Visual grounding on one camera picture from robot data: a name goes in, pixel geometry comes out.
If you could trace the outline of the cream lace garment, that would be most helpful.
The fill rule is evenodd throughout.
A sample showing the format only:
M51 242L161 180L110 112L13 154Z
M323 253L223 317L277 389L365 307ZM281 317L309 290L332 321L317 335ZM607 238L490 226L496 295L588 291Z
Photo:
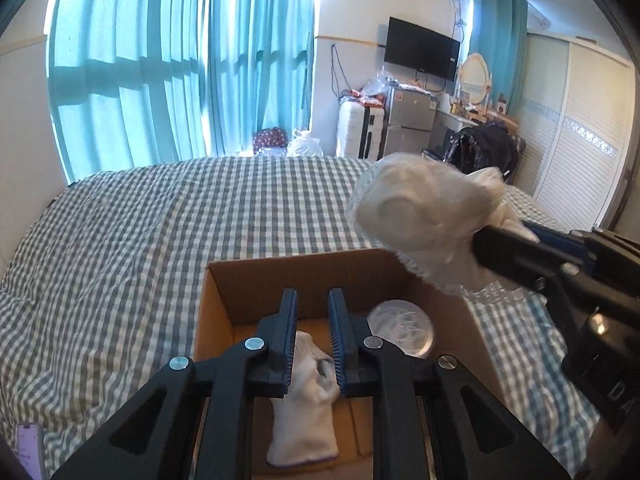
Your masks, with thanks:
M506 202L496 167L464 174L444 162L394 153L358 179L347 206L348 221L371 240L396 252L405 267L450 295L514 283L483 268L472 254L473 235L485 226L537 243Z

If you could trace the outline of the black jacket on chair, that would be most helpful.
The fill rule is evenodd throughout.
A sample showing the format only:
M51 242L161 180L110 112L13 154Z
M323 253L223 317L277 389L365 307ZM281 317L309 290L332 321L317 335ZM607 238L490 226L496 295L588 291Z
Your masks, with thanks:
M484 168L498 168L503 180L510 183L520 162L514 137L503 122L486 122L455 133L444 155L446 164L464 174Z

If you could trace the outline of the white sock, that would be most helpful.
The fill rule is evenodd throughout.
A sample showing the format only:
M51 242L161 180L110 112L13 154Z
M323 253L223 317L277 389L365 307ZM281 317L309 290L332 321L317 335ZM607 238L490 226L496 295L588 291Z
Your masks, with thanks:
M288 468L337 457L333 403L339 395L333 359L314 344L311 334L299 330L288 393L271 401L267 463Z

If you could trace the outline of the white louvred wardrobe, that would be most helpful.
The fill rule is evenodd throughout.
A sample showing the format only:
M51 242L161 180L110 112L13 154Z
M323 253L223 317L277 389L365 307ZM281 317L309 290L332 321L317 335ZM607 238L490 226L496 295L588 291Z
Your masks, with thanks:
M518 108L526 148L515 186L563 226L598 226L625 168L635 108L631 62L531 32Z

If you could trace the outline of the wooden vanity desk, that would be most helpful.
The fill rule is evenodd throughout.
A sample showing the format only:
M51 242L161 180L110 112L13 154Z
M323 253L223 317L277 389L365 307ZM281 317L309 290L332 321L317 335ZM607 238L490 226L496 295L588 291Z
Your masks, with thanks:
M448 112L448 110L440 110L439 114L443 118L450 120L450 122L455 122L460 128L484 125L486 122L498 122L506 127L508 133L515 134L518 132L518 126L520 125L515 118L500 114L496 110L490 110L489 108L487 110L479 110L478 108L472 108L472 110L460 108L458 110L455 108L452 113Z

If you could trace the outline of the silver mini fridge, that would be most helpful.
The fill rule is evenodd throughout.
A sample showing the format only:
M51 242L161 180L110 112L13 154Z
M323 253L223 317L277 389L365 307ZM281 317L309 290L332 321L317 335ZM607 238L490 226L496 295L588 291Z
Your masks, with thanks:
M425 91L390 87L380 157L401 152L421 155L431 139L437 96Z

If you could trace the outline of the smartphone pink case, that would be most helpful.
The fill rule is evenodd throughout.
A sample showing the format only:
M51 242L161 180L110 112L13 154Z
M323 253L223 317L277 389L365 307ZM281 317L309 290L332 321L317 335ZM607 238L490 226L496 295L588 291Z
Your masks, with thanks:
M18 461L32 480L47 478L43 463L42 428L33 422L19 424L16 428Z

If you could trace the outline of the checkered bed cover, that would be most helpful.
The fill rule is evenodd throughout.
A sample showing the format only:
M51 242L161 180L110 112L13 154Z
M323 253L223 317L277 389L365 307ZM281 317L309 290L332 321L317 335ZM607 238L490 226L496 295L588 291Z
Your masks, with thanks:
M101 172L58 194L1 280L1 433L37 424L52 474L194 349L206 264L370 246L363 160L221 157Z

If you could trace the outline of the oval vanity mirror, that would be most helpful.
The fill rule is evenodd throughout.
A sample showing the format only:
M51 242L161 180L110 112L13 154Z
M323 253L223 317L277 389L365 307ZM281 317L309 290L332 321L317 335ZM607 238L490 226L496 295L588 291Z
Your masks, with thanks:
M458 95L464 102L480 105L491 89L491 76L485 59L477 52L471 53L461 65L458 75Z

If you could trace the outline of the white suitcase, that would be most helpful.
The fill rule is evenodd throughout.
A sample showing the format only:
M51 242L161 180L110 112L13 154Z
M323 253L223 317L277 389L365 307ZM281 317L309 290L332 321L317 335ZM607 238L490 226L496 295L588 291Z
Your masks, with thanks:
M375 162L380 157L383 126L382 107L343 102L338 108L336 156Z

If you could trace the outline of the white plastic bag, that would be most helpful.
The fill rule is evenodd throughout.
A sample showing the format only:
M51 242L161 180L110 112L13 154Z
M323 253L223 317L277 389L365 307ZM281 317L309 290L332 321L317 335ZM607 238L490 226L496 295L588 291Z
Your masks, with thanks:
M294 130L286 154L288 157L322 157L323 151L320 141L309 130Z

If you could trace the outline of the teal side curtain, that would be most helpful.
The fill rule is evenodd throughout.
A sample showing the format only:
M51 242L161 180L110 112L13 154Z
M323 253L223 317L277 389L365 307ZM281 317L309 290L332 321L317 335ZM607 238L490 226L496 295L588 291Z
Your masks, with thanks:
M470 52L480 54L491 74L490 99L506 98L506 112L520 106L526 52L527 0L472 0Z

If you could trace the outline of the red patterned bag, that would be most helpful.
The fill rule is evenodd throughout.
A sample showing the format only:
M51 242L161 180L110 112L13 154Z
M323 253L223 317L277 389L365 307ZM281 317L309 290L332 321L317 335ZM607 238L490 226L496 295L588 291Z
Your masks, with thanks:
M253 153L258 155L265 150L286 150L288 134L280 127L265 128L253 136Z

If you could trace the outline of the teal window curtain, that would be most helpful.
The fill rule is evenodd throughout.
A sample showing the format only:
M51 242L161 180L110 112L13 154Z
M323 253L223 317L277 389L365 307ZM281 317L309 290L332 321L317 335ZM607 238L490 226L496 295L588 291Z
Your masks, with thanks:
M50 0L65 177L247 151L310 122L314 0Z

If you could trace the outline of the black wall television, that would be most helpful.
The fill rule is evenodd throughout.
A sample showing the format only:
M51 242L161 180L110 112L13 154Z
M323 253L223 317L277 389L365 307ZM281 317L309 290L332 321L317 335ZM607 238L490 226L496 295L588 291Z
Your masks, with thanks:
M388 20L384 52L387 64L454 81L459 51L460 42L454 38L399 18Z

